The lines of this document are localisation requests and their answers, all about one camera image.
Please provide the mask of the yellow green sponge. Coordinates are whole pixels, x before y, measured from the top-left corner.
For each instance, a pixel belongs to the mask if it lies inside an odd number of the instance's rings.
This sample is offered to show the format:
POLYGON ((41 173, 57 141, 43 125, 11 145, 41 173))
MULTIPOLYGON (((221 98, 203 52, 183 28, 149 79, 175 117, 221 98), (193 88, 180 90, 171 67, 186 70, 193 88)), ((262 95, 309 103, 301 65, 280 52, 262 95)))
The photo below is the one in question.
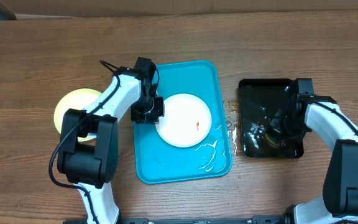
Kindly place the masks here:
POLYGON ((281 146, 281 137, 277 136, 276 134, 265 133, 264 139, 273 147, 281 146))

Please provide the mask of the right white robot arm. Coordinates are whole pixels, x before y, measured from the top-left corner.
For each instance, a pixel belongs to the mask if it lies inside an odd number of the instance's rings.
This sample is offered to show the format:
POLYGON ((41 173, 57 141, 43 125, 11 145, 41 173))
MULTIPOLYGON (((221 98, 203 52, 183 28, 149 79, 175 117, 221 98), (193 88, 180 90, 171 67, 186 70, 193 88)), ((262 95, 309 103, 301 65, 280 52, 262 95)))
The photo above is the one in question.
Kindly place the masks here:
POLYGON ((295 94, 274 112, 271 130, 295 141, 314 131, 332 152, 323 193, 288 207, 276 223, 358 223, 358 127, 330 96, 295 94))

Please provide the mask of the white plate top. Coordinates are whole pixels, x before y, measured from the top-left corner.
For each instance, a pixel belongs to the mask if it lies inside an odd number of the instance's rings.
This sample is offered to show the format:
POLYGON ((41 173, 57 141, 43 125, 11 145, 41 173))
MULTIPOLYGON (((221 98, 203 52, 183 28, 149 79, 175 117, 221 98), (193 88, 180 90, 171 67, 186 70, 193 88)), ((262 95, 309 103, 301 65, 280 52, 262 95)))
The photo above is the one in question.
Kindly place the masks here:
POLYGON ((163 105, 164 115, 155 126, 165 142, 175 147, 191 147, 208 135, 212 115, 203 100, 180 93, 168 97, 163 105))

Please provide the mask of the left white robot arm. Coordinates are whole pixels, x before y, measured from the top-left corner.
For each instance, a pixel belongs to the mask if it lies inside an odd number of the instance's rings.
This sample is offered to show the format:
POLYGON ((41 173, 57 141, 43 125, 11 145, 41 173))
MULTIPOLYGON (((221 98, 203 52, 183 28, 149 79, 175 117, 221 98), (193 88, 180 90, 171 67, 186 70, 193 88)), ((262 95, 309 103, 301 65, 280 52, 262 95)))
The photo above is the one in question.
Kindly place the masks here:
POLYGON ((48 165, 51 181, 80 192, 87 217, 83 223, 119 223, 111 180, 118 159, 118 123, 126 111, 140 124, 156 124, 164 115, 158 95, 160 74, 152 62, 134 68, 102 64, 112 72, 112 82, 102 95, 82 110, 63 115, 60 142, 48 165))

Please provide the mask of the yellow plate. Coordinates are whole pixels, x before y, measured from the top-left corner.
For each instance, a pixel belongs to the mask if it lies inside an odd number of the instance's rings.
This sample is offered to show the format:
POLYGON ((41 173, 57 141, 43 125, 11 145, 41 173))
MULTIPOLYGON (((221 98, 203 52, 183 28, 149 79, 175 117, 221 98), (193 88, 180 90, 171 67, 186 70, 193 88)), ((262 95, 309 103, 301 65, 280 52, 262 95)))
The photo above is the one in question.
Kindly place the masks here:
POLYGON ((62 131, 63 116, 68 109, 82 110, 101 96, 101 92, 81 88, 67 93, 57 104, 54 111, 54 125, 59 133, 62 131))

